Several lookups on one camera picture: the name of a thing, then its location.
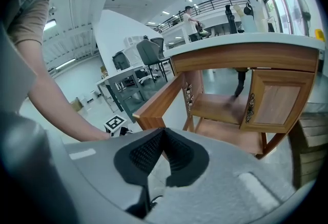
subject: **cabinet door handle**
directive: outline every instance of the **cabinet door handle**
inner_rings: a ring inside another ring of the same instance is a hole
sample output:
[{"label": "cabinet door handle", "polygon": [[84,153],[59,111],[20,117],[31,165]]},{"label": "cabinet door handle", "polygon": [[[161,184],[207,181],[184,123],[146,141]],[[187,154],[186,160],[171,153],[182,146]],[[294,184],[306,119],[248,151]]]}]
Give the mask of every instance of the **cabinet door handle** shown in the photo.
[{"label": "cabinet door handle", "polygon": [[253,111],[254,103],[255,103],[255,94],[252,93],[247,110],[247,115],[246,115],[246,124],[248,124],[251,121],[252,115],[254,115],[254,111]]}]

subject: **gray chair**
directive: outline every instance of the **gray chair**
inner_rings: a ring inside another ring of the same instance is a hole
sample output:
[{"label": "gray chair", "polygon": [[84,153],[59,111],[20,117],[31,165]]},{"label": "gray chair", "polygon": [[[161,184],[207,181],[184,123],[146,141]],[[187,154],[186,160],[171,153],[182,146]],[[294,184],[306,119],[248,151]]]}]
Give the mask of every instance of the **gray chair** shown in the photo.
[{"label": "gray chair", "polygon": [[162,63],[163,61],[167,61],[167,59],[159,59],[158,58],[158,51],[159,51],[158,44],[145,39],[145,40],[141,41],[139,44],[137,44],[137,49],[138,49],[138,52],[140,54],[143,64],[148,66],[150,74],[152,75],[153,81],[154,81],[154,76],[153,76],[150,66],[158,65],[162,75],[165,77],[165,80],[167,82],[168,79],[166,77],[165,69],[164,69],[164,66]]},{"label": "gray chair", "polygon": [[150,39],[150,41],[153,43],[156,43],[159,46],[158,58],[159,59],[164,58],[164,55],[163,55],[164,39],[161,37],[157,37],[157,38]]}]

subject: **white shirt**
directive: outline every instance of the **white shirt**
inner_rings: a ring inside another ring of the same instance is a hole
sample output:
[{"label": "white shirt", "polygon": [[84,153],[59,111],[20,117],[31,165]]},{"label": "white shirt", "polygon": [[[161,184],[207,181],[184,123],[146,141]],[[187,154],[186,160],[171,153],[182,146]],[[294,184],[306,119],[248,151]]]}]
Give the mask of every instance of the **white shirt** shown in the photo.
[{"label": "white shirt", "polygon": [[187,31],[187,35],[197,33],[195,22],[189,21],[190,18],[191,18],[190,15],[188,15],[187,13],[183,15],[183,21]]}]

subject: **railing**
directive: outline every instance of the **railing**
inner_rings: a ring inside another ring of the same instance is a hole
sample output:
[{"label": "railing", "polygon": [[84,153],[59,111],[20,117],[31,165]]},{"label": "railing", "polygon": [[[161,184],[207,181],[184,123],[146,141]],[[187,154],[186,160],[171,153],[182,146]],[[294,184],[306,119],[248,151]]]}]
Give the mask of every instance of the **railing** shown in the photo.
[{"label": "railing", "polygon": [[[226,5],[245,5],[249,1],[250,0],[209,0],[204,3],[198,4],[198,8],[196,8],[196,6],[193,6],[193,13],[191,14],[191,17],[217,9],[225,8]],[[185,11],[179,11],[173,17],[167,19],[165,22],[153,27],[155,27],[159,33],[162,33],[163,31],[168,30],[169,28],[183,22],[182,16],[184,13]]]}]

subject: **black office chair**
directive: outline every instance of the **black office chair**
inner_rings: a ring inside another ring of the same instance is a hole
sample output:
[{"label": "black office chair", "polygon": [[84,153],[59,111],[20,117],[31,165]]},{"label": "black office chair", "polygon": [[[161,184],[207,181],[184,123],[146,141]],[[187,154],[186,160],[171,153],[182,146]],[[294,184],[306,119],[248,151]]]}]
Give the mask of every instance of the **black office chair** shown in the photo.
[{"label": "black office chair", "polygon": [[137,49],[143,64],[148,66],[153,81],[154,81],[154,76],[150,66],[158,65],[162,75],[165,77],[165,80],[167,82],[168,79],[166,77],[165,69],[162,63],[163,61],[166,61],[166,59],[161,60],[158,58],[159,46],[156,43],[145,39],[141,41],[139,44],[137,44]]},{"label": "black office chair", "polygon": [[150,39],[150,41],[156,43],[159,46],[158,58],[159,59],[164,58],[163,55],[164,39],[161,37],[157,37],[157,38]]}]

